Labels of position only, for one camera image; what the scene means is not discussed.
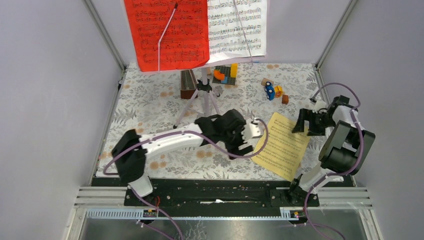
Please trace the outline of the white sheet music page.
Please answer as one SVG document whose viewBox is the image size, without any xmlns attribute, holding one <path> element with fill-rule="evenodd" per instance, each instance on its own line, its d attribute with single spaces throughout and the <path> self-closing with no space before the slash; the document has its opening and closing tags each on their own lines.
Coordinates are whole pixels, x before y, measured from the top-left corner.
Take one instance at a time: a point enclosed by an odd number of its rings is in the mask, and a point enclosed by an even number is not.
<svg viewBox="0 0 424 240">
<path fill-rule="evenodd" d="M 208 63 L 267 54 L 266 0 L 208 0 Z"/>
</svg>

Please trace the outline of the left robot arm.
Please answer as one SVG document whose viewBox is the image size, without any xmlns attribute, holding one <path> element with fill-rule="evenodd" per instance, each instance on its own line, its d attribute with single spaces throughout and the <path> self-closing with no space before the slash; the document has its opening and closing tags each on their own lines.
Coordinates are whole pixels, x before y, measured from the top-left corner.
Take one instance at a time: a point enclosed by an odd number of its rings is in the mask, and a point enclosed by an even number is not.
<svg viewBox="0 0 424 240">
<path fill-rule="evenodd" d="M 191 147 L 212 145 L 231 159 L 246 159 L 258 155 L 251 139 L 267 135 L 259 118 L 246 120 L 236 109 L 224 114 L 200 117 L 193 123 L 162 133 L 141 136 L 131 129 L 124 133 L 112 149 L 112 160 L 103 168 L 103 174 L 115 165 L 116 176 L 135 192 L 136 199 L 144 206 L 152 204 L 155 192 L 152 181 L 145 173 L 146 161 L 162 154 Z"/>
</svg>

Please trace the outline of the pink music stand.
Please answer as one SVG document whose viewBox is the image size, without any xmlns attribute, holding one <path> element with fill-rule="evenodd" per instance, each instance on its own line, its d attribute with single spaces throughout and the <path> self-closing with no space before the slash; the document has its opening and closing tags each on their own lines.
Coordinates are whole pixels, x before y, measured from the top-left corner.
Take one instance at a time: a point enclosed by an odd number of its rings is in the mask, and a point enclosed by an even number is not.
<svg viewBox="0 0 424 240">
<path fill-rule="evenodd" d="M 197 92 L 204 92 L 204 98 L 205 98 L 205 102 L 208 103 L 210 101 L 213 100 L 213 92 L 210 89 L 210 79 L 207 77 L 207 71 L 206 71 L 206 66 L 209 65 L 211 63 L 206 63 L 203 66 L 199 66 L 199 67 L 195 67 L 195 68 L 201 68 L 202 69 L 202 79 L 200 81 L 200 83 L 197 85 L 196 87 L 196 91 Z"/>
</svg>

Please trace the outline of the yellow sheet music page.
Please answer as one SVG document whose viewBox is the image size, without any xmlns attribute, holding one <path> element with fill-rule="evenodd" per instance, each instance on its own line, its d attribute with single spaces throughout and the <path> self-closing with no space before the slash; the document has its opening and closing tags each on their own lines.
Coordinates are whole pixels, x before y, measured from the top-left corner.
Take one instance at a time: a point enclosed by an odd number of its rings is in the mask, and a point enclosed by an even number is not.
<svg viewBox="0 0 424 240">
<path fill-rule="evenodd" d="M 265 148 L 251 158 L 254 163 L 289 182 L 295 178 L 311 138 L 304 132 L 292 133 L 295 125 L 295 121 L 278 112 L 273 113 L 267 124 L 268 141 L 265 142 L 266 137 L 262 136 L 254 150 Z"/>
</svg>

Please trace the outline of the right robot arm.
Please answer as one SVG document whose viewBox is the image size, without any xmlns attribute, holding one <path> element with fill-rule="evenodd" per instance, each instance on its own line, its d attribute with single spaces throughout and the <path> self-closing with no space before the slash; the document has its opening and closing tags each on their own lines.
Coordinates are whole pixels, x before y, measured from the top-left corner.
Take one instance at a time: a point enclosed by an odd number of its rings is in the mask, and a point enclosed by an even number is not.
<svg viewBox="0 0 424 240">
<path fill-rule="evenodd" d="M 358 111 L 350 99 L 340 95 L 329 106 L 302 108 L 292 133 L 309 137 L 324 136 L 332 131 L 318 156 L 318 164 L 292 180 L 285 198 L 293 206 L 303 206 L 317 196 L 317 189 L 336 177 L 355 175 L 363 165 L 376 135 L 358 120 Z"/>
</svg>

